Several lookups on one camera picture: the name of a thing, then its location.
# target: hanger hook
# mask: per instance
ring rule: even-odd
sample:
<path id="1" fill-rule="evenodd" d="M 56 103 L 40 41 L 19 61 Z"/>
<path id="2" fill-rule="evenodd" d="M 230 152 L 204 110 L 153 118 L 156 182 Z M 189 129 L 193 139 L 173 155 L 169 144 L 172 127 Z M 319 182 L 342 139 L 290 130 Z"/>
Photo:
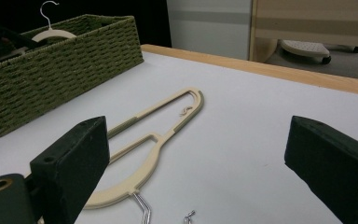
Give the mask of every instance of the hanger hook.
<path id="1" fill-rule="evenodd" d="M 43 14 L 43 6 L 46 4 L 46 3 L 53 3 L 54 5 L 59 5 L 59 3 L 56 3 L 56 2 L 54 2 L 54 1 L 46 1 L 46 2 L 44 2 L 43 4 L 42 4 L 42 6 L 40 7 L 40 14 L 42 14 L 42 16 L 44 17 L 44 18 L 46 18 L 46 20 L 48 20 L 48 28 L 49 29 L 51 29 L 51 23 L 50 23 L 50 19 L 47 17 L 47 16 L 45 16 L 45 14 Z"/>

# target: floor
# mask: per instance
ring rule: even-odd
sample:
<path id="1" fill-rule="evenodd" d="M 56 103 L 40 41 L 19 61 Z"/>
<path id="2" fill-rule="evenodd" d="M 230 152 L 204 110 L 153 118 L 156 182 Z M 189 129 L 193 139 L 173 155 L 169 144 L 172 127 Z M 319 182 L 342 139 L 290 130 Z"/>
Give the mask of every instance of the floor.
<path id="1" fill-rule="evenodd" d="M 274 54 L 266 63 L 342 77 L 358 78 L 358 53 L 352 52 L 353 47 L 324 46 L 330 51 L 332 58 L 329 64 L 321 64 L 322 58 L 309 58 L 289 53 L 284 51 L 280 45 L 278 45 Z"/>

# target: metal hook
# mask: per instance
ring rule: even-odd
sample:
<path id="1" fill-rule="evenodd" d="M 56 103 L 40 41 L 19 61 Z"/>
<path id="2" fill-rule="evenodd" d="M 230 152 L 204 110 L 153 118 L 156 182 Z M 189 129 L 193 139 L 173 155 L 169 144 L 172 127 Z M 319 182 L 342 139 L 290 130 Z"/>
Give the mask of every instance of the metal hook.
<path id="1" fill-rule="evenodd" d="M 135 197 L 136 201 L 139 205 L 141 205 L 142 209 L 144 210 L 144 217 L 142 218 L 142 224 L 149 224 L 150 223 L 150 217 L 152 215 L 152 209 L 147 204 L 145 199 L 141 197 L 139 193 L 134 193 L 133 196 Z"/>
<path id="2" fill-rule="evenodd" d="M 56 3 L 56 2 L 54 2 L 54 1 L 46 1 L 46 2 L 44 2 L 43 4 L 42 4 L 42 6 L 40 7 L 40 14 L 42 14 L 42 16 L 44 17 L 44 18 L 46 18 L 46 20 L 48 20 L 48 28 L 49 29 L 51 29 L 51 23 L 50 23 L 50 19 L 47 17 L 47 16 L 45 16 L 45 14 L 43 14 L 43 6 L 46 4 L 46 3 L 53 3 L 54 5 L 59 5 L 59 3 Z"/>
<path id="3" fill-rule="evenodd" d="M 191 217 L 194 216 L 196 214 L 196 211 L 191 211 L 189 214 L 187 214 L 187 216 L 185 216 L 185 220 L 184 223 L 185 224 L 191 224 Z"/>

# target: wooden table edge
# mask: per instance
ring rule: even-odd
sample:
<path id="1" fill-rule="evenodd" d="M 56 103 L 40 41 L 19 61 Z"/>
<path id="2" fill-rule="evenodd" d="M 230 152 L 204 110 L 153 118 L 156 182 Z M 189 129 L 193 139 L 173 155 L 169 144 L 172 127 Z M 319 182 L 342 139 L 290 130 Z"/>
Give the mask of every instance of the wooden table edge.
<path id="1" fill-rule="evenodd" d="M 142 45 L 141 49 L 145 52 L 156 53 L 164 56 L 190 60 L 198 63 L 213 64 L 245 72 L 255 73 L 258 75 L 276 77 L 313 86 L 358 94 L 357 78 L 339 77 L 323 73 L 281 67 L 271 64 L 255 63 L 240 59 L 233 59 L 182 49 L 171 49 L 154 45 Z"/>

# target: white hanger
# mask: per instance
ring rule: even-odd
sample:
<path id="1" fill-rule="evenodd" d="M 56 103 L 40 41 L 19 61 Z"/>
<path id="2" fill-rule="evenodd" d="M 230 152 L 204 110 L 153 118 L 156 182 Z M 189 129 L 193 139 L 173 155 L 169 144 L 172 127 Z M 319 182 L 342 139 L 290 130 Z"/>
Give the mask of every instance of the white hanger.
<path id="1" fill-rule="evenodd" d="M 59 37 L 64 37 L 64 38 L 68 38 L 68 39 L 76 37 L 75 35 L 67 32 L 67 31 L 53 30 L 51 28 L 50 19 L 47 16 L 45 16 L 45 14 L 43 14 L 43 11 L 42 11 L 43 5 L 45 5 L 46 3 L 54 3 L 56 6 L 59 5 L 58 3 L 55 3 L 54 1 L 47 1 L 42 4 L 42 6 L 40 7 L 40 14 L 42 14 L 42 16 L 48 20 L 48 30 L 34 36 L 34 38 L 32 38 L 32 40 L 39 42 L 41 40 L 44 40 L 44 39 L 47 39 L 47 38 L 50 38 L 53 36 L 59 36 Z"/>

